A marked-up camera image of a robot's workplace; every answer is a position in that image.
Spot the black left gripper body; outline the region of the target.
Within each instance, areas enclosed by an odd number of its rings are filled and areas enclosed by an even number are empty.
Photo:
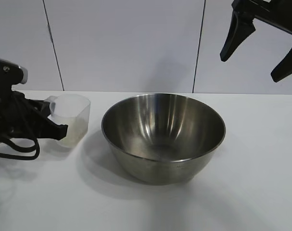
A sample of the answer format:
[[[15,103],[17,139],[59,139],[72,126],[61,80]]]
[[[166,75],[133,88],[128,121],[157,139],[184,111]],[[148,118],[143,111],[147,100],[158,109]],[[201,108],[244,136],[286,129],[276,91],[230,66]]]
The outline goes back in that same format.
[[[25,95],[13,91],[11,85],[0,84],[0,143],[12,138],[30,139],[30,132],[37,138],[39,119],[48,115],[25,115],[24,99]]]

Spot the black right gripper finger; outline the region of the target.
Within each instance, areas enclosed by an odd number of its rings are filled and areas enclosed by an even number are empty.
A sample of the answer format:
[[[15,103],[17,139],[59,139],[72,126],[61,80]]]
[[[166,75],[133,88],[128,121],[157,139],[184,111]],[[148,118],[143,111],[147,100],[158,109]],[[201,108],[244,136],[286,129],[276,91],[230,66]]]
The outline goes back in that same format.
[[[243,11],[239,6],[232,4],[233,11],[229,32],[220,52],[220,59],[223,62],[226,62],[240,44],[255,31],[253,15]]]
[[[279,82],[292,74],[292,48],[283,60],[272,70],[271,77],[274,82]]]

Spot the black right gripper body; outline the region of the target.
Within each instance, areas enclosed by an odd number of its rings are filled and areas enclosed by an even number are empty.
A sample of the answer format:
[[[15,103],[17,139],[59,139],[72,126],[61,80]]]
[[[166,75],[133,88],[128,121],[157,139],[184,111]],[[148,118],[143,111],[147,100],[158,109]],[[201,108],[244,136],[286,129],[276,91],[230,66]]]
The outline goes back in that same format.
[[[232,8],[245,25],[258,19],[292,35],[292,0],[235,0]]]

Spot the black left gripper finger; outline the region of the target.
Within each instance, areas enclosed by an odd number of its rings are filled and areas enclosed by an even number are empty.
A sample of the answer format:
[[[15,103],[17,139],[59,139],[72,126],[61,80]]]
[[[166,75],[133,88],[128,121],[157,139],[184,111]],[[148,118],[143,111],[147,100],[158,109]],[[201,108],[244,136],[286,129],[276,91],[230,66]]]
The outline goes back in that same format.
[[[44,100],[24,99],[25,115],[50,115],[50,103]]]
[[[37,127],[38,139],[61,140],[66,137],[68,125],[56,124],[47,117],[39,119]]]

